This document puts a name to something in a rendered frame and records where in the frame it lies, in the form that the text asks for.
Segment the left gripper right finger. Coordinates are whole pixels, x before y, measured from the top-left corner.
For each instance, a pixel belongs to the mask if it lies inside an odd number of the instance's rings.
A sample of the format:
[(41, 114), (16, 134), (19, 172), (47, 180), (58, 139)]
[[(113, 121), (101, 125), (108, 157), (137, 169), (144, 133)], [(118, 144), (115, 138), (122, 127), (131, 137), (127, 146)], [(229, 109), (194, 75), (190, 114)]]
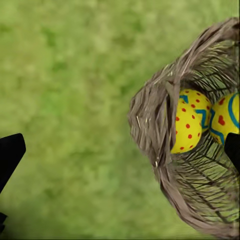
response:
[(231, 164), (240, 173), (240, 135), (228, 133), (224, 146), (224, 154), (232, 161)]

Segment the wicker basket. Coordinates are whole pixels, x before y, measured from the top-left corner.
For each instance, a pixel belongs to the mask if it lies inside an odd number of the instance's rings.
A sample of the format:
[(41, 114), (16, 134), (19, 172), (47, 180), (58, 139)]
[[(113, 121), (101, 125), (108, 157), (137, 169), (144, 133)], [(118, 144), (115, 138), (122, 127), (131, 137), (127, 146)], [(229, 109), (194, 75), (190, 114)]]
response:
[[(224, 43), (225, 41), (233, 44)], [(207, 27), (176, 60), (145, 82), (143, 88), (131, 99), (128, 111), (132, 140), (138, 145), (142, 156), (147, 158), (160, 190), (176, 214), (184, 223), (199, 233), (213, 236), (215, 240), (240, 240), (240, 218), (226, 220), (240, 215), (240, 210), (229, 216), (220, 213), (240, 207), (240, 182), (233, 182), (240, 178), (239, 171), (231, 163), (226, 166), (229, 157), (221, 162), (224, 152), (216, 160), (220, 147), (213, 157), (207, 156), (210, 147), (217, 141), (210, 134), (209, 128), (203, 132), (202, 126), (201, 139), (192, 150), (173, 156), (170, 156), (170, 152), (176, 141), (176, 112), (181, 100), (180, 91), (191, 88), (208, 98), (213, 94), (214, 100), (219, 101), (219, 93), (223, 95), (229, 90), (232, 94), (235, 89), (240, 90), (240, 81), (234, 76), (236, 74), (240, 78), (237, 70), (240, 68), (239, 47), (240, 17), (229, 17)], [(220, 58), (226, 63), (218, 62)], [(204, 70), (210, 73), (204, 73)], [(188, 75), (198, 79), (193, 80)], [(220, 79), (226, 87), (216, 85), (213, 78), (216, 81)], [(216, 163), (227, 171), (213, 180), (207, 172), (203, 173), (207, 170), (206, 167), (201, 169), (207, 164), (205, 161), (197, 165), (193, 163), (199, 157), (209, 160), (209, 165)], [(199, 190), (194, 183), (206, 190)], [(211, 187), (217, 188), (207, 190)], [(207, 195), (218, 197), (208, 201)], [(215, 202), (224, 205), (213, 207)], [(220, 222), (208, 218), (208, 213), (215, 214)]]

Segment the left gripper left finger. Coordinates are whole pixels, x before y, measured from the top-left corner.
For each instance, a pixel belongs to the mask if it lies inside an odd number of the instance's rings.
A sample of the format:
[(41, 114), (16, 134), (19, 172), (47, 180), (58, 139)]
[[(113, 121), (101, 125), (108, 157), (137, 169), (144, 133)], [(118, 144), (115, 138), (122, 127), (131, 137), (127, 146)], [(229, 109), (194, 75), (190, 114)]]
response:
[(26, 153), (22, 133), (0, 138), (0, 193)]

